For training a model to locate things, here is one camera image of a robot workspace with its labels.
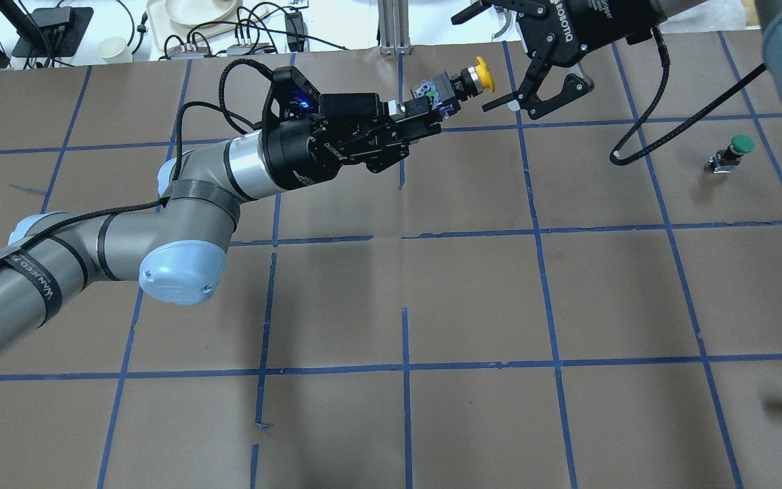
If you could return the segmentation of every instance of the white container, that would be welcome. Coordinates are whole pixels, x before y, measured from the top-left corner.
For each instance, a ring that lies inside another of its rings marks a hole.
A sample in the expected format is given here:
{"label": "white container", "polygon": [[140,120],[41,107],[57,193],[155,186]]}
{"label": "white container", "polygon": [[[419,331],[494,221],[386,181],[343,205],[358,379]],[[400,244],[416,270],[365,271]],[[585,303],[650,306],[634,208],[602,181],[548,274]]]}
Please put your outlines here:
{"label": "white container", "polygon": [[128,49],[126,40],[122,37],[108,37],[98,44],[96,50],[101,59],[109,64],[115,62],[132,62],[131,50]]}

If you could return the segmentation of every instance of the white tray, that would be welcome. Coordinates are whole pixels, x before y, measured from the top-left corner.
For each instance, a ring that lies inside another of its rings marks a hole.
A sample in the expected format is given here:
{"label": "white tray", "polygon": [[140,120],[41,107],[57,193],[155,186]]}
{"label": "white tray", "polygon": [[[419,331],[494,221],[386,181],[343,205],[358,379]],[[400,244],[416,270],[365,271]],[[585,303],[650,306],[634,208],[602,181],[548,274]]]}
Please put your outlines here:
{"label": "white tray", "polygon": [[[235,3],[238,7],[243,4],[242,0],[235,0]],[[235,9],[231,10],[231,13],[226,18],[219,20],[237,22],[237,8],[235,7]],[[186,39],[186,34],[189,34],[189,29],[191,28],[171,20],[168,12],[165,12],[165,0],[149,0],[147,2],[147,21],[149,22],[149,31],[153,34],[155,46],[159,50],[164,51],[165,39],[171,34],[177,34],[177,36],[183,38],[183,41],[189,41]],[[206,37],[213,37],[223,32],[233,31],[234,28],[235,26],[233,25],[217,24],[202,27],[200,31]],[[168,47],[174,46],[176,46],[176,41],[168,44]]]}

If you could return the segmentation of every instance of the metal post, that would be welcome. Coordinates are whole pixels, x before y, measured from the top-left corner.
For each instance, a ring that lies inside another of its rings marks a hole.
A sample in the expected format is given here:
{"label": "metal post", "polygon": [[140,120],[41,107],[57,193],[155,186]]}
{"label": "metal post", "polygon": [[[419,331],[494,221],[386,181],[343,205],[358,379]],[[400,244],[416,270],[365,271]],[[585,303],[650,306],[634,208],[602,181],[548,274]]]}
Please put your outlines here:
{"label": "metal post", "polygon": [[409,54],[409,0],[379,0],[379,50],[382,54]]}

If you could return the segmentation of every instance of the robotic arm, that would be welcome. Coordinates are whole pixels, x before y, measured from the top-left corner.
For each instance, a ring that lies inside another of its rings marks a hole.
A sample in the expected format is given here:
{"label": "robotic arm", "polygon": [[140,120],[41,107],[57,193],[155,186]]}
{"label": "robotic arm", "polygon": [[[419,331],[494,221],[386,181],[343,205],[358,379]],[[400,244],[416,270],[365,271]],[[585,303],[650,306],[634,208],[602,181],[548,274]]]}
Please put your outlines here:
{"label": "robotic arm", "polygon": [[[491,6],[516,13],[516,22],[530,66],[514,92],[483,105],[490,111],[508,105],[525,111],[531,120],[574,102],[592,92],[593,80],[581,71],[588,53],[612,41],[627,38],[640,43],[649,30],[665,19],[703,3],[704,0],[477,0],[453,16],[463,24]],[[764,64],[774,78],[782,101],[782,0],[756,0],[763,28]],[[568,68],[561,93],[547,99],[537,94],[553,66]]]}
{"label": "robotic arm", "polygon": [[440,133],[461,102],[494,86],[481,58],[458,75],[423,81],[407,102],[323,94],[291,66],[266,75],[263,127],[162,165],[160,213],[128,213],[156,203],[120,208],[53,232],[46,230],[74,214],[19,223],[0,250],[0,356],[95,281],[137,280],[164,302],[204,302],[223,274],[242,204],[327,182],[344,165],[379,173]]}

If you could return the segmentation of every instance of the white bowl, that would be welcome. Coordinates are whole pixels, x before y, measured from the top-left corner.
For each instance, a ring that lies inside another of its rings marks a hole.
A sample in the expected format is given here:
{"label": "white bowl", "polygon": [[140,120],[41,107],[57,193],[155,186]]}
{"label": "white bowl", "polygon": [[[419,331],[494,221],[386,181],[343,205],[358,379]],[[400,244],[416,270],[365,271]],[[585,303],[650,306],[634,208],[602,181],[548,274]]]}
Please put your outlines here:
{"label": "white bowl", "polygon": [[165,12],[180,25],[193,26],[225,18],[237,0],[165,0]]}

